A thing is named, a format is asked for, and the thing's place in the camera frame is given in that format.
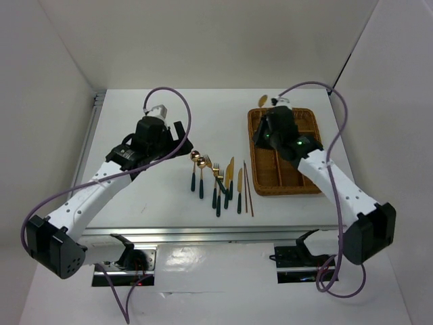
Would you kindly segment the gold spoon green handle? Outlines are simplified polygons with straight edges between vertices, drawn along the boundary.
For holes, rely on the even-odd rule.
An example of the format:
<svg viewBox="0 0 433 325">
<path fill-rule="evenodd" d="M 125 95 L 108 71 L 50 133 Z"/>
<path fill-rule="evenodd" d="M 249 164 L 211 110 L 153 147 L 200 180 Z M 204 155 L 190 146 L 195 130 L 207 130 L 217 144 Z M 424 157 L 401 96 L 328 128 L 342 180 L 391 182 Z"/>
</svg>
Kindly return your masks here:
<svg viewBox="0 0 433 325">
<path fill-rule="evenodd" d="M 194 192 L 196 189 L 196 167 L 197 161 L 200 157 L 200 153 L 197 150 L 192 150 L 190 153 L 190 159 L 193 162 L 193 171 L 191 175 L 191 191 Z"/>
<path fill-rule="evenodd" d="M 258 107 L 262 108 L 266 102 L 267 102 L 268 96 L 267 95 L 263 95 L 260 97 L 259 101 L 258 101 Z"/>
<path fill-rule="evenodd" d="M 197 166 L 200 169 L 200 184 L 199 184 L 199 198 L 202 200 L 204 198 L 204 180 L 203 180 L 203 170 L 207 167 L 206 159 L 204 157 L 199 157 L 197 161 Z"/>
</svg>

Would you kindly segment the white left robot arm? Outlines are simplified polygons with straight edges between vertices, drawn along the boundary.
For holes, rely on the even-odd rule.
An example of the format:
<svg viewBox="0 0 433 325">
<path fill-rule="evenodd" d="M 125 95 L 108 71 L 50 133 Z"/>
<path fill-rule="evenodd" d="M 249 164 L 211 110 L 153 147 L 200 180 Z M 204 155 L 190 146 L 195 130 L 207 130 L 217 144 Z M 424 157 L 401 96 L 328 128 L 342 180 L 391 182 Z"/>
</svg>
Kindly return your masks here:
<svg viewBox="0 0 433 325">
<path fill-rule="evenodd" d="M 120 234 L 83 238 L 94 217 L 152 162 L 189 154 L 193 145 L 180 121 L 178 138 L 161 116 L 145 116 L 134 133 L 106 156 L 89 186 L 83 186 L 58 209 L 42 218 L 33 215 L 26 224 L 30 256 L 61 279 L 74 275 L 82 265 L 110 262 L 119 270 L 130 268 L 134 244 Z"/>
</svg>

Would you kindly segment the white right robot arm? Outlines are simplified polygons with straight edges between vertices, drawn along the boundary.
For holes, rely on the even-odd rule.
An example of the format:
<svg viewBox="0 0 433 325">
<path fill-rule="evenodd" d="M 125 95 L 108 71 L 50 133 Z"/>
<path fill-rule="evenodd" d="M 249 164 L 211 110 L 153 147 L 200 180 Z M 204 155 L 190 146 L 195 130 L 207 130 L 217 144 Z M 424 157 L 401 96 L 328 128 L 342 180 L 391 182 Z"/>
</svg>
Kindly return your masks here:
<svg viewBox="0 0 433 325">
<path fill-rule="evenodd" d="M 364 193 L 327 157 L 320 142 L 312 135 L 300 134 L 290 108 L 268 109 L 260 118 L 252 141 L 257 148 L 277 151 L 340 208 L 346 226 L 342 254 L 351 263 L 360 265 L 392 244 L 395 208 Z"/>
</svg>

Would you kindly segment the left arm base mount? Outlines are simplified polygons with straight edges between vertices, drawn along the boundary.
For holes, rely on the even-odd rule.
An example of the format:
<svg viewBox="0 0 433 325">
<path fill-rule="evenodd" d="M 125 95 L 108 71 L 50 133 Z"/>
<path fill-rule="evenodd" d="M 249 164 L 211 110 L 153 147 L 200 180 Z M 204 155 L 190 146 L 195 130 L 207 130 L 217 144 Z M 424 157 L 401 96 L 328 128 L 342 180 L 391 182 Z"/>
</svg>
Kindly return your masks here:
<svg viewBox="0 0 433 325">
<path fill-rule="evenodd" d="M 102 269 L 107 273 L 114 286 L 153 286 L 157 246 L 134 244 L 120 234 L 111 234 L 111 239 L 122 244 L 121 254 L 115 261 L 103 261 Z"/>
</svg>

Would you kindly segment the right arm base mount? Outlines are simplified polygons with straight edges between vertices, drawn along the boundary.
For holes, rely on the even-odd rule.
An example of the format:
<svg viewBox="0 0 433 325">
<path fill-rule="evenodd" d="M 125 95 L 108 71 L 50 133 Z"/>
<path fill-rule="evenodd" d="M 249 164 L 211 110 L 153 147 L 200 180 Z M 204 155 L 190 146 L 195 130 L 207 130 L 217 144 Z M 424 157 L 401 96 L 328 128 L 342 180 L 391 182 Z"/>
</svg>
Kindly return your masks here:
<svg viewBox="0 0 433 325">
<path fill-rule="evenodd" d="M 326 254 L 311 253 L 305 240 L 319 230 L 311 230 L 297 238 L 295 245 L 276 246 L 269 259 L 277 268 L 277 283 L 315 282 L 320 268 L 330 258 Z"/>
</svg>

